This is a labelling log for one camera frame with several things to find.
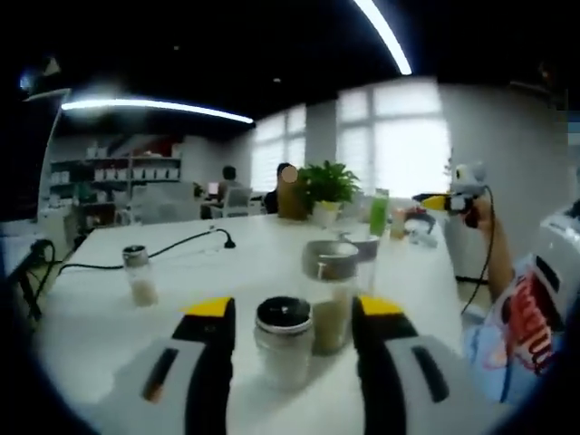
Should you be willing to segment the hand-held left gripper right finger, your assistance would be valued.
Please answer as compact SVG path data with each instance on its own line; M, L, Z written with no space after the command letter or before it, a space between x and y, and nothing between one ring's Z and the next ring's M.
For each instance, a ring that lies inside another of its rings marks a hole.
M489 434L494 406L463 359L420 335L399 306L360 295L352 306L367 434Z

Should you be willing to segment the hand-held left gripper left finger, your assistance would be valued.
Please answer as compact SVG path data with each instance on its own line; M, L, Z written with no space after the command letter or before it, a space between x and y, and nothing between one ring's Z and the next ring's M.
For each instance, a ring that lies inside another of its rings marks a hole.
M106 397L106 432L225 434L235 338L233 298L191 308L171 336L116 373Z

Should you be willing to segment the person's right hand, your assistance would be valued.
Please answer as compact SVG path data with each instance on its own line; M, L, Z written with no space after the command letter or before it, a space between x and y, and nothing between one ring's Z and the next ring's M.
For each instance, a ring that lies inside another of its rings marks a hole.
M484 236L491 236L495 228L495 211L492 203L486 198L475 198L472 207L463 216L467 227L479 230Z

